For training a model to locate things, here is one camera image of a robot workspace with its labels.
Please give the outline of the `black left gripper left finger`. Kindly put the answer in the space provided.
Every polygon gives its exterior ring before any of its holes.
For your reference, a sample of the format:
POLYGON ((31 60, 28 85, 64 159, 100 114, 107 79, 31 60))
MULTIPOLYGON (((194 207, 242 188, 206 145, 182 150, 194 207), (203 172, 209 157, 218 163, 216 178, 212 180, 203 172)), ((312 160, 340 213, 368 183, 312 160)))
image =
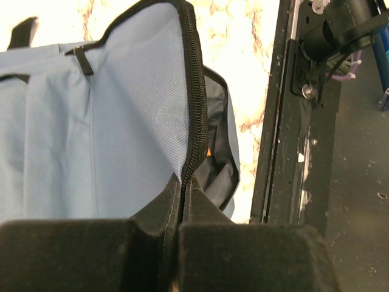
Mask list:
POLYGON ((167 291, 181 184, 172 176, 135 215, 1 225, 2 291, 167 291))

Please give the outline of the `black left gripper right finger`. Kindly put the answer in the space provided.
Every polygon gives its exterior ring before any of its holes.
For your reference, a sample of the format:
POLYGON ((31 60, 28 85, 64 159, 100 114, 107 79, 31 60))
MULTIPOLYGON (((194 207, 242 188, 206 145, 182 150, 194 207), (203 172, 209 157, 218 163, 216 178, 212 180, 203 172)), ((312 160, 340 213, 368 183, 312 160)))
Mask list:
POLYGON ((181 291, 339 291, 322 236, 311 226, 236 224, 187 184, 178 231, 181 291))

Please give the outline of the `blue fabric backpack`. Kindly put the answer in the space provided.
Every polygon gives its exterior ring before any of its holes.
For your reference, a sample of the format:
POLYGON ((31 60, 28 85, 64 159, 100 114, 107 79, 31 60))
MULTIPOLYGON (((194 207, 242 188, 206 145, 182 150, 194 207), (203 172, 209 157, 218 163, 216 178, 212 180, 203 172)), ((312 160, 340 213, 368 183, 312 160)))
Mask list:
POLYGON ((203 65, 193 6, 140 1, 96 42, 1 53, 1 221, 125 218, 196 176, 231 217, 239 151, 225 80, 203 65))

